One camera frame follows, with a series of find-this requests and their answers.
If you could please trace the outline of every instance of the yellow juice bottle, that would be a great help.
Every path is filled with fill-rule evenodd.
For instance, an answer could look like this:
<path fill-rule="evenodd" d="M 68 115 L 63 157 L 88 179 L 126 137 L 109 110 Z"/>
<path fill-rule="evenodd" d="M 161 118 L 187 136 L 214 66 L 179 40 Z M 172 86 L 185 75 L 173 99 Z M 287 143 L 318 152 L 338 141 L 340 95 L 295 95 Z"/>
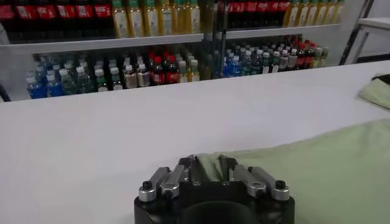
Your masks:
<path fill-rule="evenodd" d="M 317 9 L 317 14 L 314 17 L 314 25 L 322 25 L 322 22 L 324 21 L 325 18 L 325 13 L 327 11 L 327 5 L 326 5 L 327 0 L 318 0 L 318 9 Z"/>
<path fill-rule="evenodd" d="M 314 19 L 316 17 L 318 11 L 318 0 L 310 0 L 309 4 L 309 12 L 307 13 L 306 17 L 306 26 L 313 26 L 314 25 Z"/>
<path fill-rule="evenodd" d="M 339 0 L 336 4 L 335 14 L 332 18 L 332 23 L 341 23 L 341 14 L 346 6 L 346 0 Z"/>
<path fill-rule="evenodd" d="M 157 36 L 158 35 L 158 18 L 157 18 L 157 9 L 155 7 L 154 0 L 146 0 L 146 7 L 144 10 L 144 20 L 145 20 L 145 34 L 147 36 Z"/>
<path fill-rule="evenodd" d="M 300 0 L 295 26 L 305 26 L 307 13 L 309 12 L 309 0 Z"/>
<path fill-rule="evenodd" d="M 325 13 L 325 18 L 323 24 L 331 24 L 333 16 L 335 15 L 336 12 L 336 3 L 337 0 L 329 0 L 327 4 L 327 12 Z"/>
<path fill-rule="evenodd" d="M 129 0 L 127 8 L 127 19 L 129 20 L 130 36 L 143 37 L 144 27 L 142 12 L 138 6 L 138 0 Z"/>
<path fill-rule="evenodd" d="M 160 35 L 172 35 L 172 7 L 169 0 L 160 0 L 158 9 L 158 31 Z"/>
<path fill-rule="evenodd" d="M 283 19 L 283 27 L 293 27 L 297 19 L 299 10 L 298 0 L 291 0 L 290 5 L 286 11 Z"/>
<path fill-rule="evenodd" d="M 200 7 L 197 0 L 191 0 L 190 8 L 188 9 L 189 23 L 187 25 L 189 33 L 200 32 Z"/>

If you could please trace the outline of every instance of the red soda bottle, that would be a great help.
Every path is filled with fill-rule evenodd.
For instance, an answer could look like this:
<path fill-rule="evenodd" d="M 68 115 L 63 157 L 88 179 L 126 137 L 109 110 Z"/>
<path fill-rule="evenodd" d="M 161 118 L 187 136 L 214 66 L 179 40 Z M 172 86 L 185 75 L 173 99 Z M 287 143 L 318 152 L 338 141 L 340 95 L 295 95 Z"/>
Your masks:
<path fill-rule="evenodd" d="M 80 38 L 81 32 L 77 23 L 77 12 L 74 0 L 57 0 L 58 14 L 67 38 Z"/>
<path fill-rule="evenodd" d="M 11 0 L 0 0 L 0 23 L 7 31 L 11 43 L 22 40 L 21 27 Z"/>
<path fill-rule="evenodd" d="M 254 19 L 255 27 L 266 25 L 266 13 L 268 9 L 268 0 L 258 0 L 256 9 L 256 18 Z"/>
<path fill-rule="evenodd" d="M 96 37 L 95 14 L 91 0 L 76 0 L 76 12 L 82 36 L 88 39 Z"/>
<path fill-rule="evenodd" d="M 63 37 L 61 25 L 59 24 L 59 15 L 51 0 L 35 0 L 35 8 L 40 18 L 41 30 L 45 38 L 49 40 L 58 40 Z"/>
<path fill-rule="evenodd" d="M 32 0 L 15 0 L 15 8 L 20 19 L 22 36 L 26 41 L 37 41 L 44 38 L 40 32 L 40 20 Z"/>
<path fill-rule="evenodd" d="M 101 38 L 114 38 L 115 28 L 110 0 L 93 0 L 96 14 L 97 33 Z"/>

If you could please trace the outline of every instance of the bottle label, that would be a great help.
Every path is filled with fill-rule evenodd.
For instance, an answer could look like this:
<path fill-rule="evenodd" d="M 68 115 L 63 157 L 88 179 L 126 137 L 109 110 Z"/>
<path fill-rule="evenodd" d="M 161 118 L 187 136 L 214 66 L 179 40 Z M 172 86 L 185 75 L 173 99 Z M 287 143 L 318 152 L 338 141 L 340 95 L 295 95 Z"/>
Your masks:
<path fill-rule="evenodd" d="M 300 13 L 300 17 L 299 17 L 298 26 L 304 26 L 305 25 L 307 11 L 309 11 L 308 7 L 302 8 L 301 13 Z"/>
<path fill-rule="evenodd" d="M 15 17 L 11 5 L 0 5 L 0 19 L 12 19 Z"/>
<path fill-rule="evenodd" d="M 259 2 L 257 4 L 257 11 L 258 12 L 265 12 L 268 9 L 268 2 Z"/>
<path fill-rule="evenodd" d="M 157 13 L 156 11 L 150 11 L 147 13 L 147 18 L 149 22 L 149 33 L 151 36 L 158 35 L 158 27 L 157 27 Z"/>
<path fill-rule="evenodd" d="M 165 10 L 163 12 L 163 34 L 164 35 L 171 35 L 172 34 L 171 10 Z"/>
<path fill-rule="evenodd" d="M 333 18 L 333 12 L 335 11 L 335 7 L 332 5 L 331 7 L 329 7 L 328 9 L 328 13 L 327 13 L 327 17 L 325 19 L 325 24 L 331 24 L 331 20 Z"/>
<path fill-rule="evenodd" d="M 199 9 L 191 9 L 191 27 L 193 33 L 199 33 L 200 13 Z"/>
<path fill-rule="evenodd" d="M 90 5 L 77 5 L 77 16 L 79 18 L 92 18 L 93 17 L 93 11 L 92 6 Z"/>
<path fill-rule="evenodd" d="M 119 38 L 127 38 L 129 37 L 129 29 L 127 27 L 127 18 L 126 13 L 118 12 L 115 13 L 115 25 L 116 32 Z"/>
<path fill-rule="evenodd" d="M 316 12 L 317 12 L 317 7 L 314 6 L 314 7 L 310 8 L 310 12 L 309 12 L 309 15 L 307 17 L 306 26 L 314 25 L 313 22 L 314 22 L 314 17 L 316 16 Z"/>
<path fill-rule="evenodd" d="M 291 14 L 290 18 L 288 21 L 288 27 L 293 27 L 295 24 L 295 20 L 297 19 L 297 14 L 298 14 L 298 7 L 294 7 L 291 9 Z"/>
<path fill-rule="evenodd" d="M 111 16 L 111 5 L 110 4 L 99 4 L 95 5 L 95 13 L 99 18 L 107 18 Z"/>
<path fill-rule="evenodd" d="M 53 5 L 39 5 L 37 6 L 37 12 L 41 19 L 53 19 L 56 17 Z"/>
<path fill-rule="evenodd" d="M 58 11 L 60 12 L 61 18 L 75 18 L 76 15 L 76 9 L 73 5 L 57 5 Z"/>
<path fill-rule="evenodd" d="M 142 17 L 140 12 L 132 12 L 130 15 L 135 37 L 142 37 Z"/>
<path fill-rule="evenodd" d="M 247 12 L 256 12 L 257 2 L 246 2 L 245 11 Z"/>
<path fill-rule="evenodd" d="M 316 21 L 317 26 L 322 24 L 322 20 L 324 20 L 324 14 L 326 10 L 327 10 L 326 6 L 322 6 L 321 9 L 319 9 L 319 13 Z"/>
<path fill-rule="evenodd" d="M 35 11 L 34 6 L 32 5 L 24 5 L 16 7 L 19 17 L 21 19 L 36 19 L 38 18 L 37 11 Z"/>

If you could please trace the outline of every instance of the red label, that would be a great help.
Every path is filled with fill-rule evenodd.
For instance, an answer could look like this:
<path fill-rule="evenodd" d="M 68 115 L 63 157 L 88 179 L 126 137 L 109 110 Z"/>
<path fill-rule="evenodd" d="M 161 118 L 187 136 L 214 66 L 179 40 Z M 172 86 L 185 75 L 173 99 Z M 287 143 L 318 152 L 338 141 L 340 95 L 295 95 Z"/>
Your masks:
<path fill-rule="evenodd" d="M 76 9 L 73 5 L 57 5 L 58 11 L 60 12 L 61 18 L 75 18 Z"/>
<path fill-rule="evenodd" d="M 290 2 L 279 2 L 278 11 L 279 12 L 287 11 L 287 8 L 288 8 L 289 5 L 290 5 Z"/>
<path fill-rule="evenodd" d="M 53 19 L 56 17 L 53 5 L 39 5 L 37 6 L 37 12 L 41 19 Z"/>
<path fill-rule="evenodd" d="M 32 5 L 19 5 L 16 9 L 21 19 L 36 19 L 38 17 L 37 11 Z"/>
<path fill-rule="evenodd" d="M 79 18 L 92 18 L 93 11 L 90 5 L 77 5 L 76 6 L 77 16 Z"/>
<path fill-rule="evenodd" d="M 109 4 L 95 5 L 94 7 L 97 17 L 106 18 L 111 16 L 111 6 Z"/>
<path fill-rule="evenodd" d="M 12 19 L 15 17 L 11 5 L 0 5 L 0 19 Z"/>
<path fill-rule="evenodd" d="M 268 9 L 268 2 L 265 2 L 265 3 L 258 3 L 257 4 L 257 11 L 258 12 L 265 12 L 267 11 Z"/>
<path fill-rule="evenodd" d="M 245 5 L 245 11 L 247 12 L 256 12 L 257 2 L 247 2 Z"/>

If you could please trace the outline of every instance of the white shelf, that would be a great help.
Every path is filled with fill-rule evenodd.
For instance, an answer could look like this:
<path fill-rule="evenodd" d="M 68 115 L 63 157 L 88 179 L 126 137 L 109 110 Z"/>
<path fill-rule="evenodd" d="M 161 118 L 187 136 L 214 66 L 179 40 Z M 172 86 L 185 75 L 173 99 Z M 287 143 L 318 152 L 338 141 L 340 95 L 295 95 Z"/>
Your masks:
<path fill-rule="evenodd" d="M 42 54 L 66 51 L 85 51 L 119 47 L 149 46 L 159 44 L 195 43 L 203 40 L 203 34 L 169 35 L 107 40 L 67 41 L 36 44 L 8 44 L 0 46 L 0 54 Z"/>
<path fill-rule="evenodd" d="M 292 28 L 275 28 L 275 29 L 257 29 L 257 30 L 235 30 L 226 32 L 226 39 L 240 39 L 253 37 L 272 37 L 282 35 L 293 35 L 313 32 L 331 32 L 341 27 L 340 24 L 323 25 L 323 26 L 304 26 Z"/>

